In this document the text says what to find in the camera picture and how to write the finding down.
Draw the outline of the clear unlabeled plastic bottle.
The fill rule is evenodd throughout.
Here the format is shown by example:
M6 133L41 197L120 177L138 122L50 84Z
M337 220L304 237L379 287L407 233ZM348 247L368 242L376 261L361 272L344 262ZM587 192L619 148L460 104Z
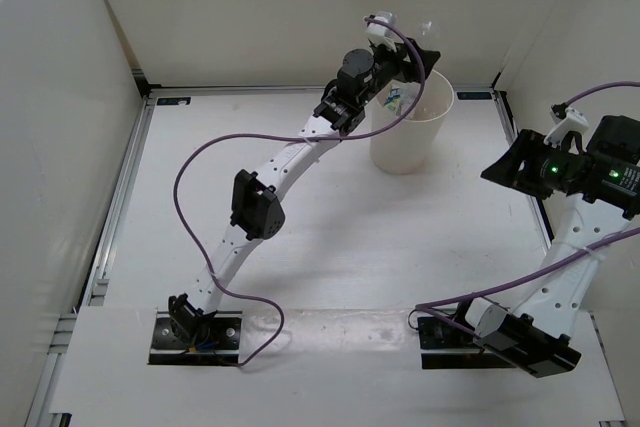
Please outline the clear unlabeled plastic bottle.
M439 37L439 24L433 18L423 16L413 33L413 38L416 40L418 46L423 50L437 50L439 47ZM412 115L413 120L426 121L434 119L439 115L439 87L438 75L431 72L426 81L420 102Z

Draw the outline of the clear bottle green white label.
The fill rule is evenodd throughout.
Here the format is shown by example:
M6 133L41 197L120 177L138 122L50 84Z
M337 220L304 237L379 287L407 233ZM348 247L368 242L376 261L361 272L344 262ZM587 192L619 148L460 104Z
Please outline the clear bottle green white label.
M410 109L416 93L409 87L392 87L383 107L396 117L401 117Z

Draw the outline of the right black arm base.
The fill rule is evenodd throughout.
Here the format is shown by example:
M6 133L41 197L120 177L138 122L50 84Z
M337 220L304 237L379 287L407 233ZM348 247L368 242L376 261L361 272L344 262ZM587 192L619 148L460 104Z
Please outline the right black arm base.
M481 350L472 337L441 320L417 318L421 368L423 370L509 369L512 365Z

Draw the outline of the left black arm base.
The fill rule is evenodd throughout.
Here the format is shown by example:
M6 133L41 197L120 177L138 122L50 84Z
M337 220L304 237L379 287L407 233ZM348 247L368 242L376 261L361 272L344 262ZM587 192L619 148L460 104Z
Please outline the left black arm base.
M168 312L156 315L148 355L149 365L231 367L239 362L240 311L207 315L194 336L179 333Z

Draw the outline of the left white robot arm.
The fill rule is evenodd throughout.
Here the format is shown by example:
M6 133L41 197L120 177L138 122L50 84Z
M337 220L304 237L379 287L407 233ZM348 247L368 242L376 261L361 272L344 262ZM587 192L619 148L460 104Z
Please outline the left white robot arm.
M285 147L263 166L240 170L234 178L230 224L220 245L205 255L206 269L189 291L168 300L173 334L197 347L212 340L210 326L226 288L263 241L283 227L282 202L293 184L322 155L351 135L365 118L365 107L393 81L421 84L440 59L415 40L372 44L343 58L319 105Z

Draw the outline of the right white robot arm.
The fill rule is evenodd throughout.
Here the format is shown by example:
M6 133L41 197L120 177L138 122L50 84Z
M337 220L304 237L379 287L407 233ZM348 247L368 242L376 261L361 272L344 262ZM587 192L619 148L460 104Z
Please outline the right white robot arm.
M601 119L584 151L569 131L561 143L522 130L509 150L481 176L546 199L567 197L561 225L530 290L511 308L473 300L449 322L460 346L478 347L536 378L573 370L581 355L570 345L586 291L606 257L639 213L639 123L626 116Z

